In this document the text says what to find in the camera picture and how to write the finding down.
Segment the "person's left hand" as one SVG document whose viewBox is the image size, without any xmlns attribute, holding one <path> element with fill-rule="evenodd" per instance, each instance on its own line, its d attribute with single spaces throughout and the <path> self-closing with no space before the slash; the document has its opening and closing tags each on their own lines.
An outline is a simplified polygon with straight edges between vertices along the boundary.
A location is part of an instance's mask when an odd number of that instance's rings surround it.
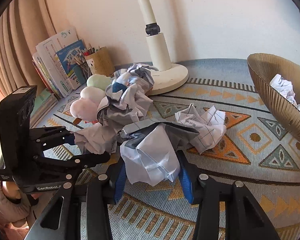
<svg viewBox="0 0 300 240">
<path fill-rule="evenodd" d="M 12 181 L 3 181 L 1 183 L 1 189 L 3 194 L 8 198 L 11 202 L 19 202 L 21 200 L 21 191 L 15 182 Z M 31 206 L 35 206 L 39 202 L 39 197 L 42 193 L 33 193 L 26 194 L 27 200 L 29 201 Z"/>
</svg>

